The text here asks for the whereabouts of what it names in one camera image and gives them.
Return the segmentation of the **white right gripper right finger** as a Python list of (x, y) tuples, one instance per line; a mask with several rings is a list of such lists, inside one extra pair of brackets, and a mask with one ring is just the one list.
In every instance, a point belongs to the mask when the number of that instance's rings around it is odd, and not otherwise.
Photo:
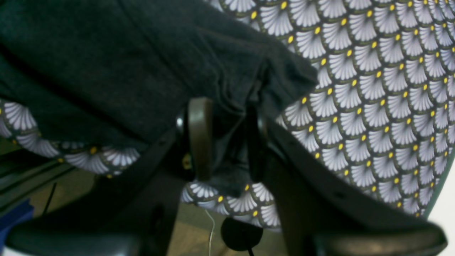
[(281, 152), (277, 132), (281, 127), (265, 115), (258, 103), (250, 103), (245, 119), (248, 161), (254, 182), (273, 182), (280, 171)]

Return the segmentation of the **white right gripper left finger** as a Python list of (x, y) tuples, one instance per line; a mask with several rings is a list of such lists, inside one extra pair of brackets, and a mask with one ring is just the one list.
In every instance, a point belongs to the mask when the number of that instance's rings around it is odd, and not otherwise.
[(176, 129), (184, 170), (198, 181), (209, 181), (213, 165), (213, 101), (206, 97), (190, 99), (176, 117)]

